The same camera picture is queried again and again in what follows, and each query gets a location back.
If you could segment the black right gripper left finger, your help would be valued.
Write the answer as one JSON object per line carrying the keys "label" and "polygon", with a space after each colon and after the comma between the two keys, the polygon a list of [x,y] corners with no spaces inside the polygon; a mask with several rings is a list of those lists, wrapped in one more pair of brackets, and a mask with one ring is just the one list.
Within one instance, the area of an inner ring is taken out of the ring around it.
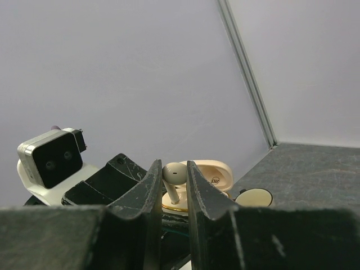
{"label": "black right gripper left finger", "polygon": [[109,206],[1,209],[1,268],[159,269],[161,170]]}

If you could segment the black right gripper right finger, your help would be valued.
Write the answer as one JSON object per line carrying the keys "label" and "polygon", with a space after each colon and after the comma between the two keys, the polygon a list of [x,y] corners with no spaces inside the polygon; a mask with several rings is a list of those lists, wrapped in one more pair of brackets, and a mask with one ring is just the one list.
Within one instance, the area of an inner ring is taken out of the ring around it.
{"label": "black right gripper right finger", "polygon": [[346,209],[242,207],[188,200],[193,269],[358,269],[359,216]]}

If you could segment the beige earbuds charging case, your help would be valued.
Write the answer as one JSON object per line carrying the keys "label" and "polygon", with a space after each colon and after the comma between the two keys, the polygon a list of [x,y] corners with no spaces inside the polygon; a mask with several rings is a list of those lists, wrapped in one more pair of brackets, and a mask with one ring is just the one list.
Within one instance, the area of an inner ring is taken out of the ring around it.
{"label": "beige earbuds charging case", "polygon": [[176,186],[180,198],[178,204],[172,204],[169,195],[162,196],[162,210],[169,214],[187,216],[188,200],[195,201],[195,197],[204,198],[206,192],[211,195],[229,197],[229,190],[233,187],[233,173],[231,168],[218,160],[189,160],[182,163],[187,167],[186,183]]}

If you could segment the beige earbud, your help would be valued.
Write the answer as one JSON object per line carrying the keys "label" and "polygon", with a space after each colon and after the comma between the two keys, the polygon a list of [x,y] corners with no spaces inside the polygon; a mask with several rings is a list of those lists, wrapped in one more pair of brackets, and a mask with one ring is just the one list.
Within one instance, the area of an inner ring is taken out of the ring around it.
{"label": "beige earbud", "polygon": [[172,204],[180,202],[176,186],[183,185],[187,179],[187,167],[182,163],[168,163],[162,168],[164,186]]}

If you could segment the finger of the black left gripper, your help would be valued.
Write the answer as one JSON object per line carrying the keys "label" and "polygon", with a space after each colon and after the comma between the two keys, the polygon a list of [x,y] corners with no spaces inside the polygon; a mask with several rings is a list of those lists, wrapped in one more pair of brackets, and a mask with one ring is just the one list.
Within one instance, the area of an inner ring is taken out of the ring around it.
{"label": "finger of the black left gripper", "polygon": [[118,154],[104,167],[64,193],[62,205],[109,205],[140,182],[146,175],[136,162]]}

